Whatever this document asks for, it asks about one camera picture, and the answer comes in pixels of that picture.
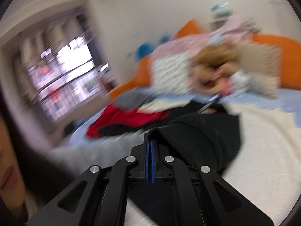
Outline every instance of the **lips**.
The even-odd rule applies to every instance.
[[[1,189],[10,189],[18,181],[18,175],[13,166],[7,168],[2,178]]]

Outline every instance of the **metal screw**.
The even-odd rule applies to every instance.
[[[201,171],[202,171],[203,173],[208,173],[208,172],[210,172],[210,167],[202,166],[202,167],[201,167]]]
[[[126,161],[127,162],[134,162],[136,160],[136,158],[134,157],[134,156],[132,156],[132,155],[130,155],[130,156],[128,156],[127,158],[126,158]]]
[[[97,172],[99,172],[99,166],[92,166],[92,167],[90,167],[90,172],[91,173],[97,173]]]
[[[164,158],[164,160],[165,160],[166,162],[173,162],[175,159],[174,159],[172,156],[168,155],[168,156],[166,156],[166,157]]]

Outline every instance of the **white wall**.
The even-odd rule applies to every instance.
[[[234,12],[253,17],[262,32],[301,41],[301,23],[287,0],[88,0],[98,23],[98,38],[119,82],[132,78],[136,63],[127,55],[146,41],[156,42],[165,32],[174,33],[192,18],[201,25],[210,21],[210,7],[229,2]]]

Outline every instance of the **gray cloth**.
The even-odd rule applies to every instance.
[[[140,106],[153,101],[156,97],[146,93],[144,90],[134,88],[119,95],[113,102],[115,107],[122,110],[134,110]]]
[[[95,145],[79,145],[55,148],[49,152],[47,159],[79,176],[92,165],[102,168],[113,166],[118,160],[130,155],[134,146],[143,144],[143,130],[113,136]]]

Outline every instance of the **bed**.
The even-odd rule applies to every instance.
[[[286,38],[261,37],[260,35],[256,35],[254,38],[254,40],[262,40],[262,43],[281,46],[286,55],[282,61],[295,60],[296,55],[301,58],[301,53],[292,51],[294,48],[301,52],[298,43],[294,43],[294,47],[289,47],[290,42]],[[122,92],[135,87],[143,88],[145,92],[151,93],[149,61],[149,56],[142,59],[137,76],[112,90],[109,97],[114,100]],[[288,214],[290,216],[300,214],[301,208],[299,205],[301,194],[301,90],[289,89],[298,89],[298,85],[291,84],[293,77],[295,83],[300,84],[298,74],[296,71],[286,72],[286,78],[282,85],[287,88],[278,90],[278,99],[269,99],[248,92],[237,97],[229,95],[221,100],[229,112],[240,114],[241,133],[243,134],[240,152],[228,165],[222,176],[266,213],[275,225],[290,225],[290,223],[294,225],[290,217],[286,219],[289,221],[286,224],[285,218]],[[186,94],[181,97],[159,95],[157,98],[194,100],[204,103],[209,97],[202,94]],[[94,152],[97,149],[104,150],[109,154],[106,156],[106,160],[109,156],[117,159],[116,153],[118,152],[122,153],[122,157],[124,157],[130,153],[132,146],[142,143],[143,131],[127,133],[121,137],[100,139],[85,137],[89,125],[100,115],[101,111],[73,133],[70,144],[74,149],[92,147]],[[87,166],[90,165],[88,160],[89,158],[86,159]],[[110,162],[112,163],[112,160],[106,161],[104,164],[112,165]]]

